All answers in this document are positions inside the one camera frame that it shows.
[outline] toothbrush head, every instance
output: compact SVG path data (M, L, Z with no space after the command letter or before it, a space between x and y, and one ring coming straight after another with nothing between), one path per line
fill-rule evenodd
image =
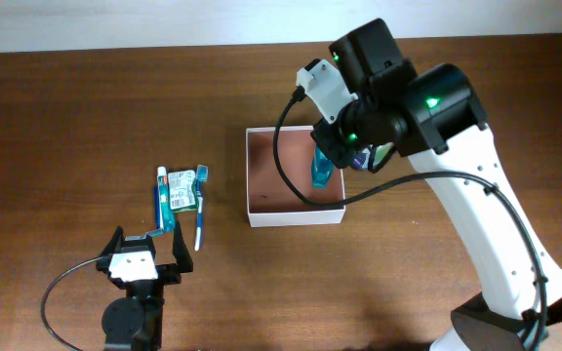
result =
M196 168L196 179L200 182L207 181L207 166L198 165L198 167Z

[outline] green indicator light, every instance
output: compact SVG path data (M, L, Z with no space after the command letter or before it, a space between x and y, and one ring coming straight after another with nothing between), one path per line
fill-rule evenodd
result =
M426 104L428 105L428 108L433 108L437 106L438 103L439 103L439 98L429 97L426 99Z

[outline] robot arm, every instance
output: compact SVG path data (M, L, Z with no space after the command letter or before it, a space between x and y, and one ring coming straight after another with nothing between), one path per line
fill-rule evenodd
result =
M547 325L562 322L562 269L535 234L506 179L486 114L464 74L451 64L418 76L380 19L330 46L340 71L315 60L297 75L323 114L312 137L338 168L369 145L393 142L419 173L456 171L495 184L521 217L539 254ZM517 226L496 196L462 178L427 180L454 223L483 292L452 313L441 350L525 350L542 306L537 274Z

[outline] box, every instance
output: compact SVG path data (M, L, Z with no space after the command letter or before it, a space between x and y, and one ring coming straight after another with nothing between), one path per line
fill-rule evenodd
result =
M279 159L292 184L307 198L322 203L344 199L343 176L335 169L324 189L311 186L315 142L311 126L283 127L279 133ZM246 130L247 213L252 227L340 223L346 206L319 210L305 204L285 184L274 164L274 128Z

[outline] wood grain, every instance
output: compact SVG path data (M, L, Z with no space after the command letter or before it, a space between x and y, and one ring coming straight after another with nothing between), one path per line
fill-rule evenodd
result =
M502 164L562 267L562 35L413 39L424 71L448 61L473 82ZM299 67L327 44L0 55L0 350L58 350L40 297L97 255L116 225L152 228L155 168L210 169L203 250L166 289L164 349L341 350L438 337L479 292L470 260L423 183L348 207L340 225L250 228L245 129L272 126ZM316 121L308 101L288 120ZM411 172L344 174L352 195ZM194 213L180 214L187 243ZM156 240L168 262L171 238ZM122 292L86 269L48 305L54 328L100 349ZM562 325L545 350L562 350Z

